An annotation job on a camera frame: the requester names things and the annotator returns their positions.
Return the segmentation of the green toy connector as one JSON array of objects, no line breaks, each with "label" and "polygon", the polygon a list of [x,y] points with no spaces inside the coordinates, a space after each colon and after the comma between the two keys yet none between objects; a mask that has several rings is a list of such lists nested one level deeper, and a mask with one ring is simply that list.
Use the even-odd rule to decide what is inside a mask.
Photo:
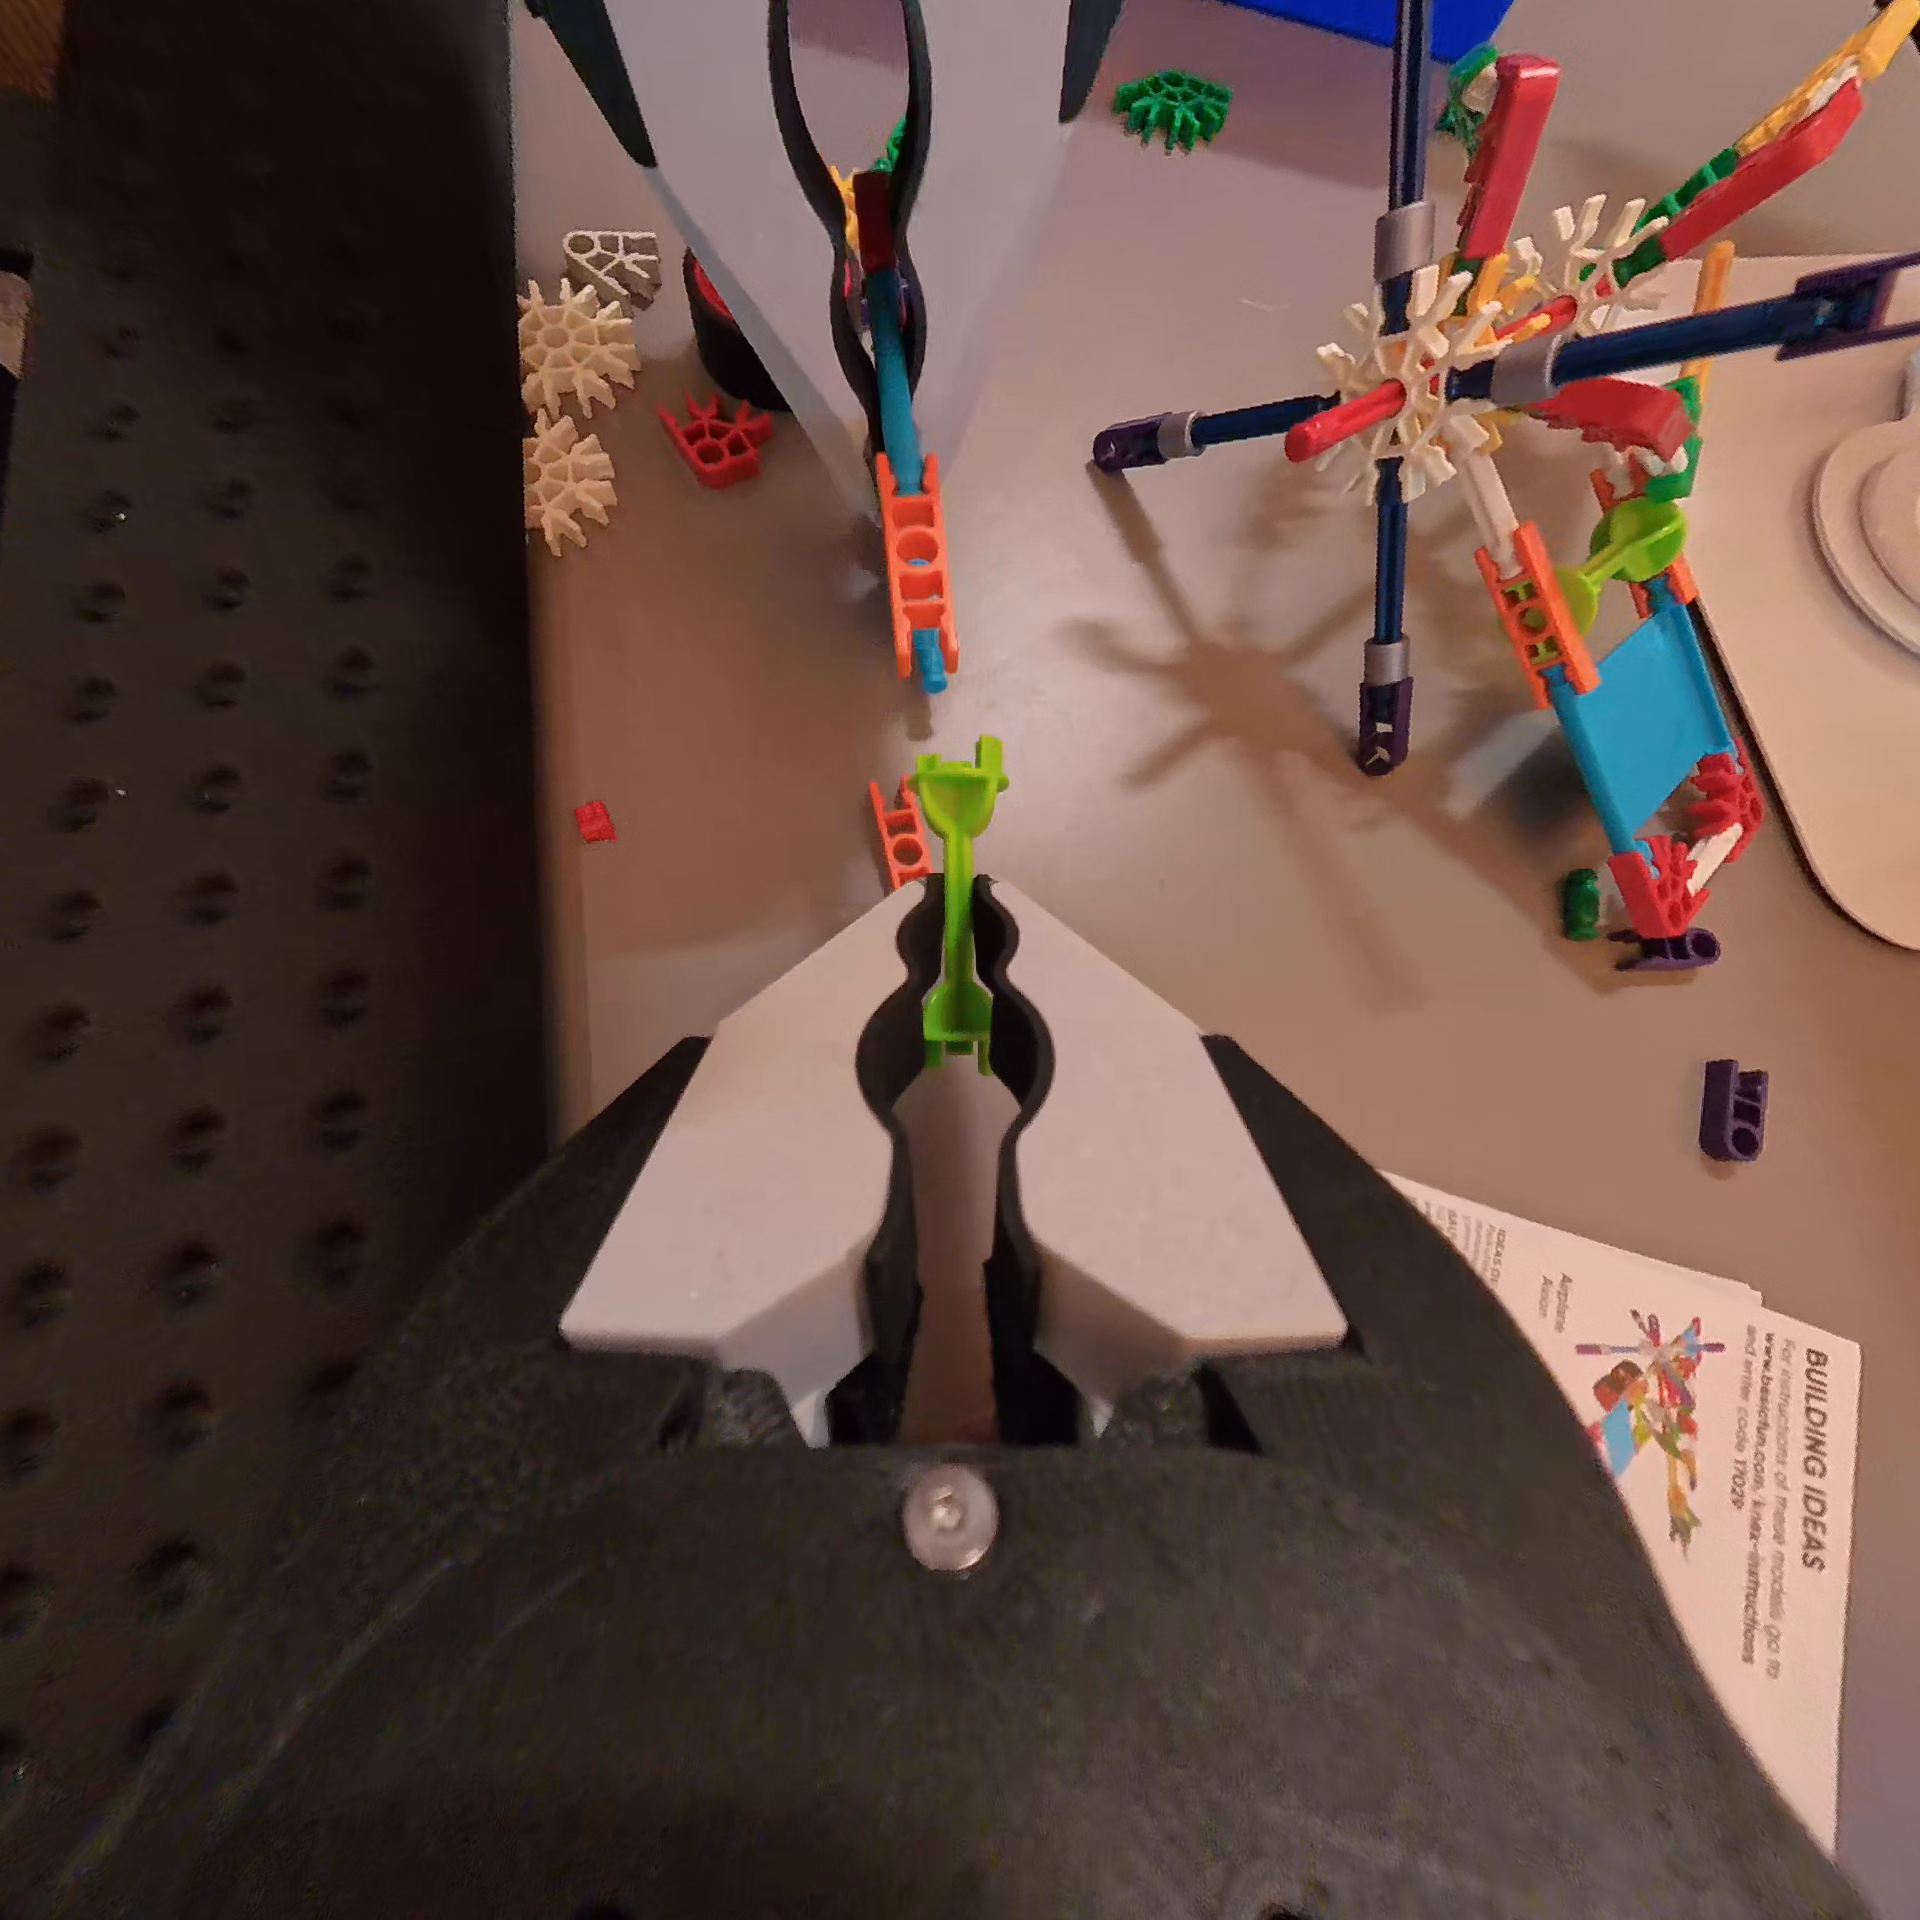
[{"label": "green toy connector", "polygon": [[1114,88],[1112,110],[1129,136],[1159,142],[1166,153],[1192,153],[1226,128],[1232,86],[1179,67],[1163,67]]}]

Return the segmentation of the white document stand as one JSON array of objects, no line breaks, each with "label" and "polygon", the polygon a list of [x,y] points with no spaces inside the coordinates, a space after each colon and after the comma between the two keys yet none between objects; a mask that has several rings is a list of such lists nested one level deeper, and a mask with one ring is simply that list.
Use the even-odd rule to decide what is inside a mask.
[{"label": "white document stand", "polygon": [[1714,366],[1691,569],[1746,732],[1838,909],[1919,945],[1916,335]]}]

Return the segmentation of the black perforated board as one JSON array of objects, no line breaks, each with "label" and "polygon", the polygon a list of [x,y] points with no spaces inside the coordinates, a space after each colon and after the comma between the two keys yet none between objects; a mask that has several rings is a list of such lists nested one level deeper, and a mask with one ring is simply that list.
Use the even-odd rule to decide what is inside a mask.
[{"label": "black perforated board", "polygon": [[4,1915],[545,1141],[511,12],[66,12],[4,519]]}]

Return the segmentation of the red toy wheel black tyre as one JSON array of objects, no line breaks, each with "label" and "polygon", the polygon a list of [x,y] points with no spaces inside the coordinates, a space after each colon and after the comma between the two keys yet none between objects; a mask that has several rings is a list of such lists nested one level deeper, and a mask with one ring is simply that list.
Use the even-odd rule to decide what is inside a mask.
[{"label": "red toy wheel black tyre", "polygon": [[690,246],[682,253],[682,277],[692,342],[713,387],[763,413],[790,415],[792,407],[779,387]]}]

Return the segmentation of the yellow green toy piece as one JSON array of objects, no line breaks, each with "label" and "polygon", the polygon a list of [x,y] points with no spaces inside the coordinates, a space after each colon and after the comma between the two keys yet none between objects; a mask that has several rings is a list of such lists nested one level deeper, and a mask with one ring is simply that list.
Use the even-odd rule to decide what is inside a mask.
[{"label": "yellow green toy piece", "polygon": [[[866,167],[868,173],[892,173],[899,161],[899,153],[906,140],[906,116],[897,120],[895,131],[888,134],[880,156]],[[858,263],[860,260],[860,229],[858,229],[858,188],[856,179],[858,171],[841,171],[839,167],[830,165],[833,185],[844,203],[846,212],[846,240],[848,253]]]}]

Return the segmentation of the white snowflake toy connector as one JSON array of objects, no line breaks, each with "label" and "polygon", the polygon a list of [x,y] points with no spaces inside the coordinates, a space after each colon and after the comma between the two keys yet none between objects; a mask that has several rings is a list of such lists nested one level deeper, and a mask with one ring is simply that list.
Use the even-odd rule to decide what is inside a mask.
[{"label": "white snowflake toy connector", "polygon": [[528,415],[559,415],[572,404],[582,417],[615,408],[634,388],[640,353],[634,317],[591,283],[561,278],[553,295],[531,278],[519,295],[519,397]]},{"label": "white snowflake toy connector", "polygon": [[521,441],[521,512],[531,540],[551,558],[585,549],[611,525],[618,504],[615,464],[594,435],[568,413],[536,411]]}]

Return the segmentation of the blue toy panel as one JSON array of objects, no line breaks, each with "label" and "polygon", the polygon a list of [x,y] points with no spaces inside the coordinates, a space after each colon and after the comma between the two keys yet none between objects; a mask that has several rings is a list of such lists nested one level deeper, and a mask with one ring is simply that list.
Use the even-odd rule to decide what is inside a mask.
[{"label": "blue toy panel", "polygon": [[880,399],[880,451],[875,454],[888,454],[904,492],[921,492],[921,460],[935,453],[923,451],[908,383],[904,277],[866,278],[866,301]]}]

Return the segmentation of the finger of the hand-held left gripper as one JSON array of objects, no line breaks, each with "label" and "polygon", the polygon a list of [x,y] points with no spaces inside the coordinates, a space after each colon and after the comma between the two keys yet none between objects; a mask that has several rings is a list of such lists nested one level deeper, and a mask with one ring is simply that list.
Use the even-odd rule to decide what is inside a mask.
[{"label": "finger of the hand-held left gripper", "polygon": [[664,203],[841,499],[875,520],[866,404],[835,341],[848,212],[777,64],[776,5],[606,12]]},{"label": "finger of the hand-held left gripper", "polygon": [[927,303],[918,421],[958,453],[1065,160],[1067,1],[928,1],[928,157],[908,222]]}]

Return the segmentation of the instruction booklet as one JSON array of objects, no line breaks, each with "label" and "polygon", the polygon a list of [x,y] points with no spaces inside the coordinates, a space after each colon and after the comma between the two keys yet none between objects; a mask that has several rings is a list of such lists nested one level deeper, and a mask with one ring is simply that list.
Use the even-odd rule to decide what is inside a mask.
[{"label": "instruction booklet", "polygon": [[1834,1848],[1859,1343],[1655,1280],[1563,1268],[1496,1295],[1611,1475],[1731,1721]]}]

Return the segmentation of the lime green toy spool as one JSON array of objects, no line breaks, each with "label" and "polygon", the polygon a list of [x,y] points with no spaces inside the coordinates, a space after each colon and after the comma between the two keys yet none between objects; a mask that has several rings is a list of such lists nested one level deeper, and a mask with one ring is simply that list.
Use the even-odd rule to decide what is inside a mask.
[{"label": "lime green toy spool", "polygon": [[993,1073],[993,991],[976,976],[976,838],[1006,790],[1001,741],[982,736],[971,759],[921,755],[910,785],[945,853],[943,968],[921,1006],[928,1068],[971,1059]]}]

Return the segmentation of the colourful toy windmill model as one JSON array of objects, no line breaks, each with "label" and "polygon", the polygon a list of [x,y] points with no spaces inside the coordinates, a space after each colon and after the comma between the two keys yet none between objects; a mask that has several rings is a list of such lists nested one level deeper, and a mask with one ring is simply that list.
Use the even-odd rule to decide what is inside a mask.
[{"label": "colourful toy windmill model", "polygon": [[1560,207],[1537,246],[1516,220],[1560,62],[1483,43],[1455,59],[1434,110],[1428,7],[1400,5],[1376,286],[1348,307],[1348,335],[1318,351],[1334,388],[1114,423],[1094,441],[1103,473],[1281,441],[1291,464],[1368,486],[1376,620],[1353,752],[1366,776],[1398,772],[1411,744],[1409,509],[1456,486],[1497,625],[1601,824],[1602,915],[1620,907],[1620,928],[1641,935],[1702,925],[1713,879],[1764,824],[1684,559],[1707,372],[1739,351],[1795,361],[1916,334],[1886,319],[1916,253],[1726,303],[1722,237],[1835,156],[1866,86],[1913,33],[1916,5],[1876,5],[1674,191]]}]

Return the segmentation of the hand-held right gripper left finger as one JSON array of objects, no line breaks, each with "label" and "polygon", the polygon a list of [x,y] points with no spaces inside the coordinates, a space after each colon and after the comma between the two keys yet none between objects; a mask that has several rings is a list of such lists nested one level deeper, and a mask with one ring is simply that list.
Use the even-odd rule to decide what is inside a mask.
[{"label": "hand-held right gripper left finger", "polygon": [[774,1377],[802,1435],[890,1445],[921,1319],[900,1095],[945,885],[910,883],[722,1020],[561,1317],[575,1349]]}]

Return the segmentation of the grey toy connector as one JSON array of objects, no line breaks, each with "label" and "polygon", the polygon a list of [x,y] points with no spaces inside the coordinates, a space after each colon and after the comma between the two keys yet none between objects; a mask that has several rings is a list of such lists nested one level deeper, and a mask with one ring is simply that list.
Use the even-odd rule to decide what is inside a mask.
[{"label": "grey toy connector", "polygon": [[604,296],[634,311],[654,307],[664,291],[664,253],[657,230],[572,229],[563,235],[568,272]]}]

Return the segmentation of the blue storage bin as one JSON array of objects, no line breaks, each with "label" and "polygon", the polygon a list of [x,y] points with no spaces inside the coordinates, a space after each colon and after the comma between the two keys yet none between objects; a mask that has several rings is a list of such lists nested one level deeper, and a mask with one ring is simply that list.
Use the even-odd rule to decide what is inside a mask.
[{"label": "blue storage bin", "polygon": [[[1344,38],[1383,48],[1398,43],[1400,1],[1232,1],[1242,12],[1286,19],[1297,25],[1334,31]],[[1443,64],[1468,54],[1473,48],[1492,40],[1505,25],[1513,1],[1428,1],[1428,56]]]}]

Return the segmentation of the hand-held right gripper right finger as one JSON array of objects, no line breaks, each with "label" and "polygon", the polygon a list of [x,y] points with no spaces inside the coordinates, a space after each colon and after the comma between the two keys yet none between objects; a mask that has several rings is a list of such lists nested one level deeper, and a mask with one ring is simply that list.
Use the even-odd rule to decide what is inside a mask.
[{"label": "hand-held right gripper right finger", "polygon": [[1202,1028],[1012,885],[976,879],[1016,1100],[986,1262],[1000,1439],[1072,1445],[1196,1361],[1351,1331]]}]

